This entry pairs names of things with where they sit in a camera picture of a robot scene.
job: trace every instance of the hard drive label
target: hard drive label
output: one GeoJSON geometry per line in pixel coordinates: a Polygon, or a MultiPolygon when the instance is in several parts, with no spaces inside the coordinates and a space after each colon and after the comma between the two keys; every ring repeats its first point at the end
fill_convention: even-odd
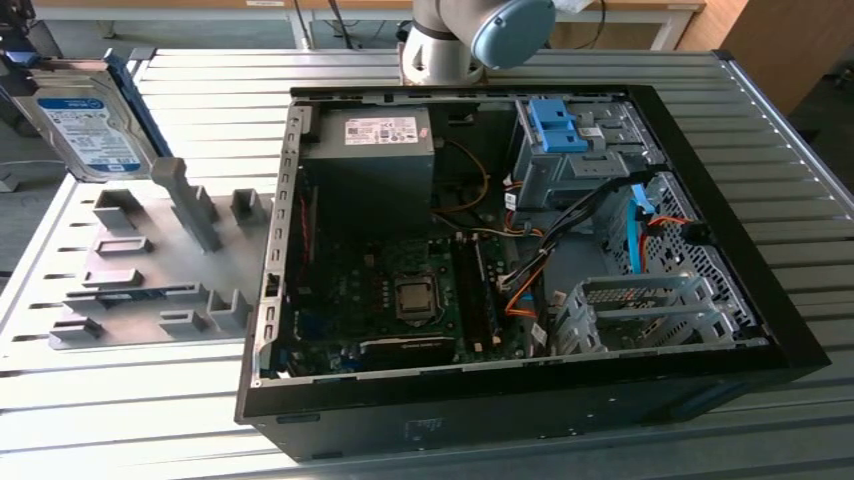
{"type": "Polygon", "coordinates": [[[97,98],[41,98],[39,107],[81,161],[101,172],[134,172],[141,160],[127,138],[110,125],[110,110],[97,98]]]}

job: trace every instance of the sticker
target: sticker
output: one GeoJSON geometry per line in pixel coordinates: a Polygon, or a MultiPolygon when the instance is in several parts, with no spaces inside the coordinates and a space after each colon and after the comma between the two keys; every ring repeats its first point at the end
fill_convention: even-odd
{"type": "Polygon", "coordinates": [[[416,117],[354,118],[345,129],[345,145],[418,143],[416,117]]]}
{"type": "Polygon", "coordinates": [[[505,208],[513,212],[517,211],[517,195],[505,193],[505,208]]]}
{"type": "Polygon", "coordinates": [[[564,293],[561,290],[556,290],[552,294],[552,302],[549,303],[549,305],[564,305],[564,303],[566,302],[566,297],[566,293],[564,293]]]}
{"type": "Polygon", "coordinates": [[[549,338],[549,334],[546,333],[546,330],[544,330],[544,327],[541,327],[537,323],[532,327],[532,336],[541,345],[546,346],[546,339],[549,338]]]}
{"type": "Polygon", "coordinates": [[[97,98],[41,98],[54,128],[81,161],[99,172],[134,172],[141,160],[127,138],[110,126],[110,110],[97,98]]]}
{"type": "Polygon", "coordinates": [[[582,134],[582,137],[605,137],[600,127],[580,128],[578,133],[582,134]]]}

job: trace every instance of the table leg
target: table leg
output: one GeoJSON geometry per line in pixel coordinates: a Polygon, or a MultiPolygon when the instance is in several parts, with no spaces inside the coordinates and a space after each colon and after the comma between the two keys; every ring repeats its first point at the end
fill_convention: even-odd
{"type": "Polygon", "coordinates": [[[312,28],[314,23],[314,10],[304,9],[304,21],[306,22],[308,32],[304,32],[304,24],[300,21],[297,10],[289,10],[289,20],[292,21],[292,30],[294,30],[294,48],[298,50],[313,50],[316,48],[316,35],[312,28]]]}
{"type": "Polygon", "coordinates": [[[670,18],[668,18],[662,28],[658,30],[650,50],[674,50],[677,48],[685,29],[689,26],[692,15],[694,15],[693,11],[670,12],[670,18]]]}

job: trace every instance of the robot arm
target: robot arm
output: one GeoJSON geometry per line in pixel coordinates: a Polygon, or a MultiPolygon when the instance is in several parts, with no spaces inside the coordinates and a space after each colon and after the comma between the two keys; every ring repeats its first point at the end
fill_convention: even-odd
{"type": "Polygon", "coordinates": [[[549,39],[552,0],[416,0],[404,76],[418,85],[476,83],[485,66],[521,65],[549,39]]]}

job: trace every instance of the power supply label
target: power supply label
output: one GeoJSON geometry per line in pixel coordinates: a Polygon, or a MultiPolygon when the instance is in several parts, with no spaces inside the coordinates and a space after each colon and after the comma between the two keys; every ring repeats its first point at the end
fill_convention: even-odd
{"type": "Polygon", "coordinates": [[[97,98],[41,98],[39,107],[81,161],[101,172],[134,172],[141,160],[97,98]]]}
{"type": "Polygon", "coordinates": [[[345,145],[418,143],[416,117],[353,118],[345,129],[345,145]]]}

